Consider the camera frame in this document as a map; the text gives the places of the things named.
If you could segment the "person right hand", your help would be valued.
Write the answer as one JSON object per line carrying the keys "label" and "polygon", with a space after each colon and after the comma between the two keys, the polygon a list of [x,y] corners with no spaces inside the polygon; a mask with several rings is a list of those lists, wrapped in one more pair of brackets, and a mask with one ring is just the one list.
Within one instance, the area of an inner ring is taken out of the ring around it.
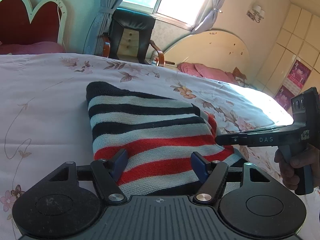
{"label": "person right hand", "polygon": [[285,161],[282,152],[277,150],[275,152],[274,161],[279,164],[283,184],[289,190],[296,190],[298,183],[300,182],[299,176],[295,174],[295,169],[308,165],[310,165],[312,170],[313,185],[314,187],[319,187],[319,149],[314,146],[308,145],[308,148],[305,151],[292,157],[289,163]]}

